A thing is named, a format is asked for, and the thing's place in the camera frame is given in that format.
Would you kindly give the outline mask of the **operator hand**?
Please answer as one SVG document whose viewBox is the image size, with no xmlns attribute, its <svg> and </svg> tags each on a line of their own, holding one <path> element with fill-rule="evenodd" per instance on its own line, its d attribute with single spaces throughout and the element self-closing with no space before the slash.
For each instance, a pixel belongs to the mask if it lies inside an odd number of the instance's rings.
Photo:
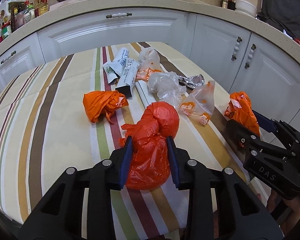
<svg viewBox="0 0 300 240">
<path fill-rule="evenodd" d="M 278 193 L 271 189 L 270 196 L 267 200 L 266 208 L 272 213 L 277 206 L 276 200 L 279 197 Z M 300 197 L 296 197 L 293 200 L 283 199 L 287 211 L 285 211 L 284 220 L 280 224 L 280 228 L 283 234 L 286 236 L 296 226 L 300 220 Z"/>
</svg>

